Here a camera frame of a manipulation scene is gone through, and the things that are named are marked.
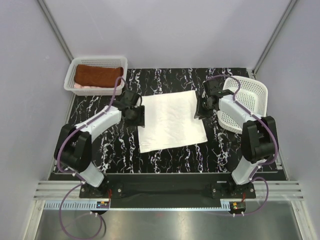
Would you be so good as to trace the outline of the pink towel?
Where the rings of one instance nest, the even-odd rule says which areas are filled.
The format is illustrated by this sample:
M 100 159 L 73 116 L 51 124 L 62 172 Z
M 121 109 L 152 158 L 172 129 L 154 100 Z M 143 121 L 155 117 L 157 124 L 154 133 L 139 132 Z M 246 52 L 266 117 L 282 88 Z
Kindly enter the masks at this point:
M 98 90 L 102 90 L 102 91 L 109 91 L 109 90 L 113 90 L 114 87 L 98 87 L 98 86 L 88 86 L 88 85 L 80 85 L 78 83 L 74 83 L 72 85 L 72 87 L 74 89 L 80 89 L 80 90 L 90 90 L 90 91 L 98 91 Z

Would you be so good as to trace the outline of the white towel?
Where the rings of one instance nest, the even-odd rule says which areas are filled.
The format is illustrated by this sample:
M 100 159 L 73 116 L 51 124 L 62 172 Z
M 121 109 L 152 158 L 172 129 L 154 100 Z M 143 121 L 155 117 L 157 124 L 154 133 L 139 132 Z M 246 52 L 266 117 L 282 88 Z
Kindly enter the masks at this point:
M 208 141 L 202 120 L 194 118 L 194 90 L 142 97 L 144 127 L 138 127 L 140 153 L 179 148 Z

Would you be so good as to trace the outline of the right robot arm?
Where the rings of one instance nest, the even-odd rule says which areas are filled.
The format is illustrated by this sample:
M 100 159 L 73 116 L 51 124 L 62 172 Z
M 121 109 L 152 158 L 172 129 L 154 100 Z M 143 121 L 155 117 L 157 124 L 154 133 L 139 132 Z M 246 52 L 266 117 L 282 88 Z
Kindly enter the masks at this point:
M 219 88 L 218 78 L 231 78 L 238 87 L 235 92 Z M 250 111 L 236 94 L 241 89 L 241 82 L 229 75 L 220 74 L 203 83 L 205 97 L 196 97 L 195 119 L 208 119 L 214 110 L 229 115 L 241 127 L 242 158 L 231 172 L 227 181 L 227 192 L 232 198 L 239 198 L 254 181 L 257 170 L 270 165 L 278 157 L 279 144 L 276 121 L 272 116 L 261 116 Z

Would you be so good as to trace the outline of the brown towel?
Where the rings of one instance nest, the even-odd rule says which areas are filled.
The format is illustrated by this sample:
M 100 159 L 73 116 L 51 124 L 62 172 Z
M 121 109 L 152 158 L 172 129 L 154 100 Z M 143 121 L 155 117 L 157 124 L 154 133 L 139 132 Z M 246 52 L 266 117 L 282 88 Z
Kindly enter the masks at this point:
M 112 88 L 115 87 L 117 78 L 123 77 L 123 74 L 122 67 L 109 68 L 79 64 L 76 67 L 74 83 L 83 86 Z

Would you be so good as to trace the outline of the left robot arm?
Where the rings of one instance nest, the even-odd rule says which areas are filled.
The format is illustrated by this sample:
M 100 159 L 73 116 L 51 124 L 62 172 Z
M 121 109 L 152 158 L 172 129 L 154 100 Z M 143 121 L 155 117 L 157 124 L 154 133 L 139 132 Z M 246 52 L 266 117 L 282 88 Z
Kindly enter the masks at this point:
M 105 176 L 92 162 L 93 142 L 110 127 L 123 122 L 128 127 L 145 126 L 145 106 L 142 96 L 126 90 L 120 100 L 113 97 L 96 115 L 76 125 L 65 124 L 59 133 L 54 159 L 59 171 L 66 166 L 82 182 L 89 184 L 90 192 L 97 198 L 108 193 Z

